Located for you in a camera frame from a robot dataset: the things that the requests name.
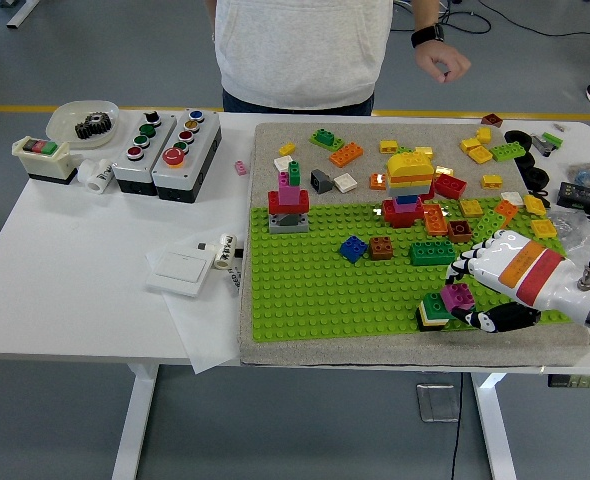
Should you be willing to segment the person's left hand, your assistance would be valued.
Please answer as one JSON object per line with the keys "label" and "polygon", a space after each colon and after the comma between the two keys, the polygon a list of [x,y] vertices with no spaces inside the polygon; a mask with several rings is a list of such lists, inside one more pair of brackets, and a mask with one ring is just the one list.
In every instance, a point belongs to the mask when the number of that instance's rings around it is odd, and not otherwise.
{"label": "person's left hand", "polygon": [[470,60],[456,48],[437,40],[424,42],[415,48],[418,67],[438,83],[452,83],[470,69]]}

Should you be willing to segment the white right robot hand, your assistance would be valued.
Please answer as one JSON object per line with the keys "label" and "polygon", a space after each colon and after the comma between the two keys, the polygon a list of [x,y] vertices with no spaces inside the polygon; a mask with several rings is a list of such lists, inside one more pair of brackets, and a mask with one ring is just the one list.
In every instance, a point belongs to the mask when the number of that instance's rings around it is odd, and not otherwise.
{"label": "white right robot hand", "polygon": [[580,268],[558,252],[511,230],[462,253],[449,265],[446,282],[471,275],[481,285],[510,298],[487,311],[454,307],[457,319],[489,333],[535,325],[544,311],[557,310],[577,323],[590,318],[590,289],[578,288]]}

